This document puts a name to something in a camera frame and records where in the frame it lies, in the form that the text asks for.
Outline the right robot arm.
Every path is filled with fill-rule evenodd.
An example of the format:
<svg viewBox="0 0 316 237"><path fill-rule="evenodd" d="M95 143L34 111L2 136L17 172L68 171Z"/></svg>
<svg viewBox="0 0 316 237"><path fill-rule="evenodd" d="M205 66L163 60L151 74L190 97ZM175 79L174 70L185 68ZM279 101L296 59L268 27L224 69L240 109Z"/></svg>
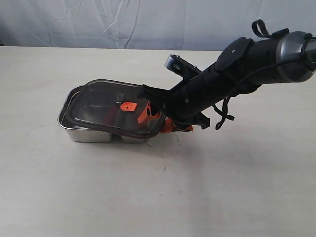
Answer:
<svg viewBox="0 0 316 237"><path fill-rule="evenodd" d="M316 39L306 32L286 30L258 42L241 37L204 70L177 55L170 55L165 66L182 80L170 90L144 85L139 97L163 112L177 130L191 125L206 129L210 119L203 111L218 102L223 103L217 109L222 121L233 120L228 114L231 98L265 84L307 81L316 71Z"/></svg>

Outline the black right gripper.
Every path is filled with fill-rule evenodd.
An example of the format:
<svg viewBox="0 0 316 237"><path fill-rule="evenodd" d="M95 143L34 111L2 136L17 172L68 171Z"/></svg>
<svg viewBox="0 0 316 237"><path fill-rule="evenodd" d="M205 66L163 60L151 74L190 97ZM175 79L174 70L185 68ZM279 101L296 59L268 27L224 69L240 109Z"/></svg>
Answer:
<svg viewBox="0 0 316 237"><path fill-rule="evenodd" d="M138 123L148 123L160 118L165 120L161 133L191 132L192 125L202 129L210 127L210 118L202 111L223 100L231 91L231 80L217 73L213 66L192 77L182 80L171 90L143 85L140 98L148 100L138 117Z"/></svg>

